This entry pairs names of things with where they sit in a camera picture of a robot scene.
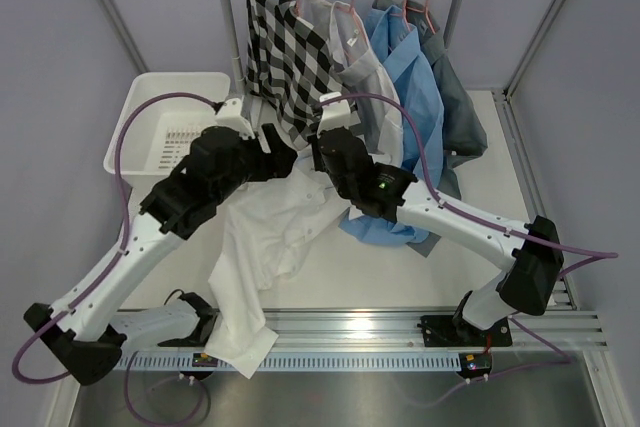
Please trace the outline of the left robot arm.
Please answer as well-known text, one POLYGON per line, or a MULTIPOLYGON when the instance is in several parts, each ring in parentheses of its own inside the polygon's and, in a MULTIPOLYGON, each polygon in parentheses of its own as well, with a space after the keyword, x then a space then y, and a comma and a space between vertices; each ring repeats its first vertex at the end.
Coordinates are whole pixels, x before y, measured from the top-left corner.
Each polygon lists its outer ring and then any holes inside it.
POLYGON ((26 323, 80 385, 104 378, 125 353, 155 346, 200 347, 212 339, 215 309, 193 292, 126 316, 118 311, 156 265, 214 218, 238 188, 291 173, 296 151, 274 125, 264 125, 262 133, 255 138, 229 127, 205 129, 141 202, 121 242, 68 297, 27 309, 26 323))

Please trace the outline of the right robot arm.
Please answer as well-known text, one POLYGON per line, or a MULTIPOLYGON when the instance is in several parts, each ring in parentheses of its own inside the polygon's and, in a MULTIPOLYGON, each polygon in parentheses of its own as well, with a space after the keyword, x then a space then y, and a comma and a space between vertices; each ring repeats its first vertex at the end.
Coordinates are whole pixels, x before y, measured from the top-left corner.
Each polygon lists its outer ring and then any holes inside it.
POLYGON ((419 326, 428 347, 511 345, 507 318, 541 316, 564 264, 555 224, 501 219, 440 192, 398 167, 376 162, 345 128, 311 141, 316 167, 340 197, 377 220, 419 228, 458 243, 499 268, 483 287, 467 292, 450 314, 426 314, 419 326))

